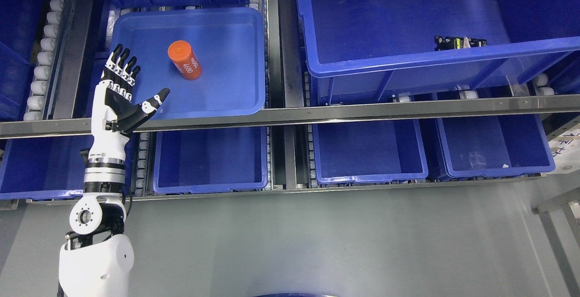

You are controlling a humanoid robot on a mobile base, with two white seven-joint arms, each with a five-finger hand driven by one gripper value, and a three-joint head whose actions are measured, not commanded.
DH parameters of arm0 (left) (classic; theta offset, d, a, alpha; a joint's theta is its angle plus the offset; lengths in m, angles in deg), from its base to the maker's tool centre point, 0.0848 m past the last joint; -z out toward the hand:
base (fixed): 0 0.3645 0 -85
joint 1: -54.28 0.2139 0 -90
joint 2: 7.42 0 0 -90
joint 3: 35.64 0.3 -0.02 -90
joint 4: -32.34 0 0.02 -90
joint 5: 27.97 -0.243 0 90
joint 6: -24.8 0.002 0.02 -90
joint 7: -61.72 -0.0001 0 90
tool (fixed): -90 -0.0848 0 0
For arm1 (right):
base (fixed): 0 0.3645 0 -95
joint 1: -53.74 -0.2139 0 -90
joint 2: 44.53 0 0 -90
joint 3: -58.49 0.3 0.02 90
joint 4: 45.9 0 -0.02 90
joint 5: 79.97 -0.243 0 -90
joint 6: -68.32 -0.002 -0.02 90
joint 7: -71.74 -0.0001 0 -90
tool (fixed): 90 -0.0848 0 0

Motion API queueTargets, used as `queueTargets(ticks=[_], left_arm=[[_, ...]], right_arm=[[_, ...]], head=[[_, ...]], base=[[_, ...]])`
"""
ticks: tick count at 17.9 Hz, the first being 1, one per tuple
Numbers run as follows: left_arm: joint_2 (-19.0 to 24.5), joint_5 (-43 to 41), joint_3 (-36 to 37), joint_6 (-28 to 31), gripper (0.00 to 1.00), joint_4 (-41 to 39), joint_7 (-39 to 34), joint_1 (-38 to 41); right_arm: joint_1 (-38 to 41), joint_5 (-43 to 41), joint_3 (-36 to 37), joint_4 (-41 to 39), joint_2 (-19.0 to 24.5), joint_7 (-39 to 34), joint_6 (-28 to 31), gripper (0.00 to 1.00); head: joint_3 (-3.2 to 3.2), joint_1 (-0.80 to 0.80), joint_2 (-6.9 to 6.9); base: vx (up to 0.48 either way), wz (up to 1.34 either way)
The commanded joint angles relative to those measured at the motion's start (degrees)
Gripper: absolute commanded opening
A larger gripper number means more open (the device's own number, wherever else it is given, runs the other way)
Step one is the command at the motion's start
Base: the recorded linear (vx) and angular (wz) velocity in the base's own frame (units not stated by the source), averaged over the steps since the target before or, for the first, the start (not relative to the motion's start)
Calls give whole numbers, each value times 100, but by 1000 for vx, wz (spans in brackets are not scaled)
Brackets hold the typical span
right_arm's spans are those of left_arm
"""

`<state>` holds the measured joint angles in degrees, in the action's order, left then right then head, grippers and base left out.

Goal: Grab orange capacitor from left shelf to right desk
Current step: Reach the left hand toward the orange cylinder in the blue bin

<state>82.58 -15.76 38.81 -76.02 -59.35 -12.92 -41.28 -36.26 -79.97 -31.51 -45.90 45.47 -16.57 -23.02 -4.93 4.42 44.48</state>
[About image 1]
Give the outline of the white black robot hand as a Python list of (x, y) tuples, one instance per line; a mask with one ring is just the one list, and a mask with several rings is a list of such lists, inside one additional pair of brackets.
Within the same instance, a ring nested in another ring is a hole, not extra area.
[(91, 115), (93, 145), (88, 161), (125, 160), (132, 133), (151, 119), (170, 94), (163, 88), (140, 103), (133, 103), (133, 88), (140, 72), (130, 49), (118, 44), (110, 53), (95, 86)]

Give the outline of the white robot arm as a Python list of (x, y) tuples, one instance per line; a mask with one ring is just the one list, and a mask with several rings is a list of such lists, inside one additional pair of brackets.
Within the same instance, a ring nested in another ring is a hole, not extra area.
[(127, 297), (134, 264), (125, 235), (125, 154), (87, 151), (84, 192), (59, 251), (59, 297)]

